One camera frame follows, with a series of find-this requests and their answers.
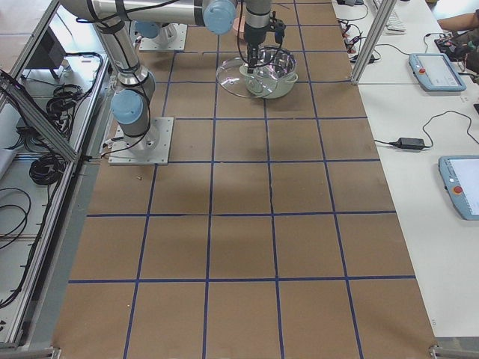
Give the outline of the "person forearm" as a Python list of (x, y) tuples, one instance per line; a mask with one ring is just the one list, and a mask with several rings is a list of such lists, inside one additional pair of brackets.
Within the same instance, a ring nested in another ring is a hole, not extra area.
[(469, 31), (478, 27), (478, 13), (465, 13), (439, 19), (438, 24), (446, 31)]

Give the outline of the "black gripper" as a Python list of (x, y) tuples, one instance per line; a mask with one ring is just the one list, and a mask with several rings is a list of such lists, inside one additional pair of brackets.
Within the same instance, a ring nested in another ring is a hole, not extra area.
[(248, 73), (253, 73), (253, 69), (258, 63), (258, 46), (266, 39), (266, 26), (255, 28), (250, 25), (245, 26), (245, 42), (247, 42), (247, 64)]

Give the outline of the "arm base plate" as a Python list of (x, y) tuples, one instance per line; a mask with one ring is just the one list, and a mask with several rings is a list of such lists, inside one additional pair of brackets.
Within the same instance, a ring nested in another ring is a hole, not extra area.
[(110, 165), (167, 165), (173, 133), (173, 117), (155, 117), (150, 122), (150, 130), (134, 145), (138, 139), (123, 135), (117, 125), (116, 136), (123, 137), (112, 145), (109, 155)]
[(135, 29), (141, 36), (139, 51), (183, 51), (187, 28), (187, 25), (178, 23), (137, 22)]

